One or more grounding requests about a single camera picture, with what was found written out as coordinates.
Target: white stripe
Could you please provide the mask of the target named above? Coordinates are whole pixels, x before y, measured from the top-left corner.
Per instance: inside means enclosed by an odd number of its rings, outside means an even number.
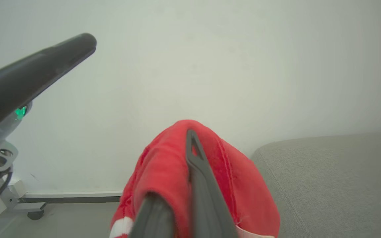
[[[237,236],[239,238],[274,238],[274,236],[271,236],[271,235],[257,235],[252,232],[248,232],[238,226],[236,226],[236,228],[237,228]]]
[[[133,220],[130,217],[124,217],[120,220],[116,220],[112,225],[110,238],[119,237],[123,234],[128,235],[132,230]]]

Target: gray sofa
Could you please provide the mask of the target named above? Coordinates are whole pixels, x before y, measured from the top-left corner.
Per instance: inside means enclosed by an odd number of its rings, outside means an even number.
[[[274,142],[251,159],[279,237],[381,237],[381,133]]]

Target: white wall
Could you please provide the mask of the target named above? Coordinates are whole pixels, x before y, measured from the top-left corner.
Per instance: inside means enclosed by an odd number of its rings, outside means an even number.
[[[96,53],[9,138],[30,192],[122,190],[180,119],[246,155],[381,131],[381,1],[0,0],[0,67],[83,32]]]

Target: sofa cushion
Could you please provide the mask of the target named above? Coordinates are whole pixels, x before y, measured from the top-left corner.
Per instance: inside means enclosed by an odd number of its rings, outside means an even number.
[[[381,237],[381,133],[274,142],[251,159],[280,237]]]

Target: floor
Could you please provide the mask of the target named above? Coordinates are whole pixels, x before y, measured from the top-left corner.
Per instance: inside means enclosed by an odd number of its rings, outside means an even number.
[[[108,238],[117,206],[117,202],[48,204],[39,220],[4,213],[0,216],[0,238]]]

